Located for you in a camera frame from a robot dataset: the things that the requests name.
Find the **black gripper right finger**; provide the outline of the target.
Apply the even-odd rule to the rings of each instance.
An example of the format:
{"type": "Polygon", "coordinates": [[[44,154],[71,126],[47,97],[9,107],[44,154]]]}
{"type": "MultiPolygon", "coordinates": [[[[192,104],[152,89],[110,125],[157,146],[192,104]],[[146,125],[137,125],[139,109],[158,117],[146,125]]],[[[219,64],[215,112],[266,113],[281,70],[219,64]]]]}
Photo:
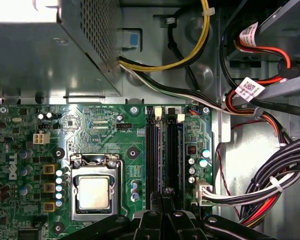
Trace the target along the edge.
{"type": "Polygon", "coordinates": [[[171,194],[162,195],[162,207],[173,240],[270,240],[271,237],[219,215],[200,220],[175,208],[171,194]]]}

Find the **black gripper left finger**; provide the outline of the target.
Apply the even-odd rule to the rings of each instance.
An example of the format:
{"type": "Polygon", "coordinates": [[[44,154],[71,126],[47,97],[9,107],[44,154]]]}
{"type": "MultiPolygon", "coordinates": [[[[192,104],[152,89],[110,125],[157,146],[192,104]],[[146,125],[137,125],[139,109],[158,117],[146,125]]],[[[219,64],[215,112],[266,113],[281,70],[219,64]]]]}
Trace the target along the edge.
{"type": "Polygon", "coordinates": [[[92,223],[64,240],[160,240],[163,226],[162,195],[152,192],[150,209],[136,212],[133,219],[121,214],[92,223]]]}

